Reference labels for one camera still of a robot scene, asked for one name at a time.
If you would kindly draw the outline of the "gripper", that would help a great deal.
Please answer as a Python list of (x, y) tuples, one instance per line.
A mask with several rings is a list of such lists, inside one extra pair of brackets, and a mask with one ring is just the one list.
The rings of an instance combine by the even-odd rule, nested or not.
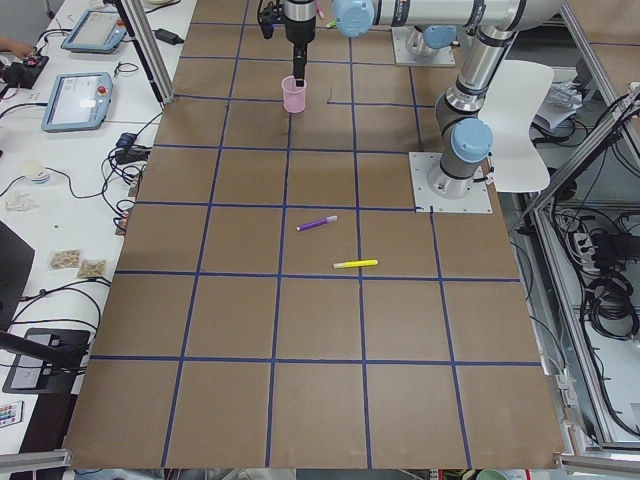
[(283, 14), (286, 38), (293, 44), (292, 76), (298, 86), (305, 86), (307, 45), (315, 38), (316, 2), (284, 0)]

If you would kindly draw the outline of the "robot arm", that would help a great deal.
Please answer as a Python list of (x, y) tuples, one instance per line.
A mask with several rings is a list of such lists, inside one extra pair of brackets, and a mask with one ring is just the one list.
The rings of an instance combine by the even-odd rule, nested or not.
[(458, 199), (492, 146), (492, 132), (478, 112), (501, 61), (518, 32), (549, 20), (561, 6), (560, 1), (334, 1), (332, 12), (337, 29), (351, 38), (376, 25), (475, 30), (455, 84), (436, 103), (444, 151), (428, 174), (435, 194)]
[(415, 26), (406, 40), (406, 48), (413, 55), (427, 57), (449, 47), (456, 34), (453, 25)]

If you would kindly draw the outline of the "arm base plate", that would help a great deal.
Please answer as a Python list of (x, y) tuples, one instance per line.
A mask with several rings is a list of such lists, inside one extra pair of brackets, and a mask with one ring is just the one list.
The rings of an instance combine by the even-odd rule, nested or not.
[(441, 154), (410, 152), (414, 209), (418, 213), (491, 214), (488, 186), (481, 166), (471, 178), (458, 180), (440, 168)]
[(453, 67), (452, 25), (405, 26), (391, 29), (395, 63), (402, 66)]

